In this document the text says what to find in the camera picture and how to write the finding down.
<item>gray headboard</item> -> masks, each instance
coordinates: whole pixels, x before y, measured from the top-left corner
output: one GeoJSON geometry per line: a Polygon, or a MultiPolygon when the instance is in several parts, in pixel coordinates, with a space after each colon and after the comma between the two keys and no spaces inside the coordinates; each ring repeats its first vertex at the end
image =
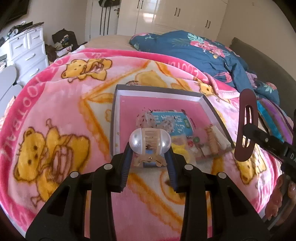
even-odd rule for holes
{"type": "Polygon", "coordinates": [[[273,83],[277,87],[279,106],[293,119],[296,109],[296,81],[293,77],[271,58],[238,38],[232,40],[230,48],[246,61],[249,69],[257,74],[258,80],[273,83]]]}

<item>white wall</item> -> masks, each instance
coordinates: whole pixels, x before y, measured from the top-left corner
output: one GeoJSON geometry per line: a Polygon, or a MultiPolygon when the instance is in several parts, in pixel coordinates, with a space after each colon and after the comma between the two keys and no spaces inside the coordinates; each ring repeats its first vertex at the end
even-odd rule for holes
{"type": "Polygon", "coordinates": [[[296,80],[296,33],[272,0],[228,0],[217,41],[237,37],[277,62],[296,80]]]}
{"type": "Polygon", "coordinates": [[[53,45],[52,35],[65,28],[73,31],[78,44],[85,41],[85,17],[87,0],[30,0],[28,13],[10,23],[0,33],[5,35],[8,30],[22,21],[34,23],[44,22],[44,41],[53,45]]]}

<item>bag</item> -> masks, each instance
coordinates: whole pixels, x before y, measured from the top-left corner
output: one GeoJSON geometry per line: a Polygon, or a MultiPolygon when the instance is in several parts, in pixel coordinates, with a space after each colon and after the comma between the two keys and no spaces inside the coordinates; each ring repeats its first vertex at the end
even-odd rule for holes
{"type": "Polygon", "coordinates": [[[99,0],[101,7],[112,7],[120,5],[120,0],[99,0]]]}
{"type": "Polygon", "coordinates": [[[63,47],[73,45],[73,51],[75,51],[79,47],[76,36],[73,31],[62,29],[54,35],[52,35],[52,40],[54,41],[54,43],[60,43],[63,47]]]}

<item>cabinet handle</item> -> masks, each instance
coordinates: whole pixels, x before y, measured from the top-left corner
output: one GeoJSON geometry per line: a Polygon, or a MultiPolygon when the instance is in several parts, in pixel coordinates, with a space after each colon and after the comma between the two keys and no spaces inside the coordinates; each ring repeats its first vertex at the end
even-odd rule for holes
{"type": "Polygon", "coordinates": [[[29,57],[29,58],[26,58],[25,60],[26,60],[26,61],[28,61],[29,59],[31,59],[31,58],[33,58],[33,57],[35,57],[35,55],[36,55],[36,54],[33,54],[31,57],[29,57]]]}
{"type": "Polygon", "coordinates": [[[19,46],[15,47],[15,49],[19,48],[19,47],[22,47],[22,44],[20,44],[19,46]]]}
{"type": "Polygon", "coordinates": [[[35,73],[34,74],[30,74],[29,76],[32,77],[33,75],[37,74],[39,71],[39,69],[36,69],[35,73]]]}

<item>white wardrobe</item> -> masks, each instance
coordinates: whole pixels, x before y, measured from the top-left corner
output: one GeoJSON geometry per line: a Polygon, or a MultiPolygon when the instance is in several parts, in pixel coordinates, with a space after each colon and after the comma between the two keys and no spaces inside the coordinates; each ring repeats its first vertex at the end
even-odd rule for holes
{"type": "Polygon", "coordinates": [[[121,0],[117,34],[185,30],[216,40],[227,0],[121,0]]]}

